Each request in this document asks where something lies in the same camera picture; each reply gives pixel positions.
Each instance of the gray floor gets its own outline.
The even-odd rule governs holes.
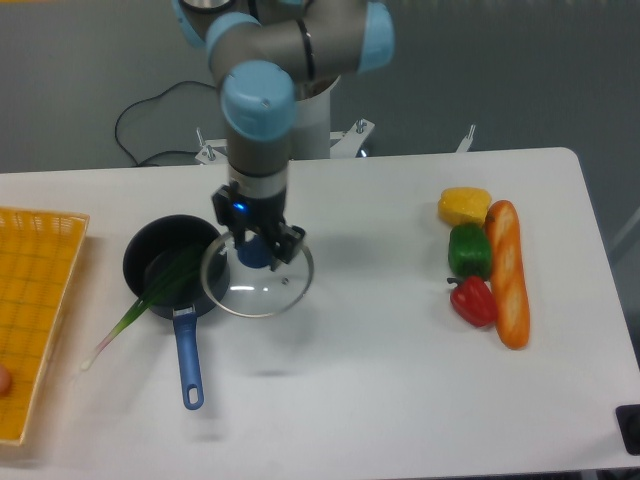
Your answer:
[[[609,244],[640,206],[640,2],[387,3],[395,59],[342,79],[333,129],[370,118],[377,155],[453,151],[470,123],[479,150],[571,148]],[[210,82],[169,0],[2,5],[0,39],[0,172],[129,166],[118,114],[175,82]],[[215,94],[187,87],[132,112],[122,140],[139,158],[192,150],[196,126],[222,137]],[[640,349],[639,268],[636,246],[614,274]]]

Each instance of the red bell pepper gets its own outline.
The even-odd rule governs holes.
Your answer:
[[[457,285],[451,292],[451,305],[458,315],[475,327],[484,327],[496,321],[496,300],[482,278],[473,275],[464,282],[457,278],[448,278],[447,282]]]

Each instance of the green bell pepper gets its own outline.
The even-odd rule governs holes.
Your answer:
[[[477,275],[488,280],[491,274],[491,244],[474,223],[457,225],[449,235],[449,267],[459,278]]]

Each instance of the blue joint cap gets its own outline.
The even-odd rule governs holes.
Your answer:
[[[277,65],[250,60],[236,66],[224,80],[222,113],[243,137],[269,142],[286,134],[296,117],[291,77]]]
[[[180,8],[180,0],[171,0],[171,5],[173,6],[173,13],[176,14],[176,18],[180,24],[180,30],[182,30],[182,34],[187,42],[189,42],[189,45],[195,48],[204,47],[204,40],[198,36],[189,23],[189,20],[187,20],[187,17],[185,17],[182,8]]]
[[[384,67],[393,58],[396,36],[389,10],[382,3],[369,2],[358,73]]]
[[[218,40],[222,38],[222,36],[227,33],[233,27],[237,27],[238,25],[242,25],[245,23],[253,23],[255,25],[260,25],[255,18],[251,15],[247,15],[246,13],[240,12],[232,12],[227,13],[219,17],[215,22],[211,24],[209,30],[207,30],[207,60],[209,66],[211,66],[211,54],[213,53],[213,49],[216,48],[216,44]]]

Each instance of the blue pan handle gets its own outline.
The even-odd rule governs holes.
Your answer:
[[[198,344],[196,343],[197,320],[198,316],[193,308],[177,311],[173,317],[173,330],[176,333],[178,346],[182,400],[184,406],[189,410],[197,410],[204,403]]]

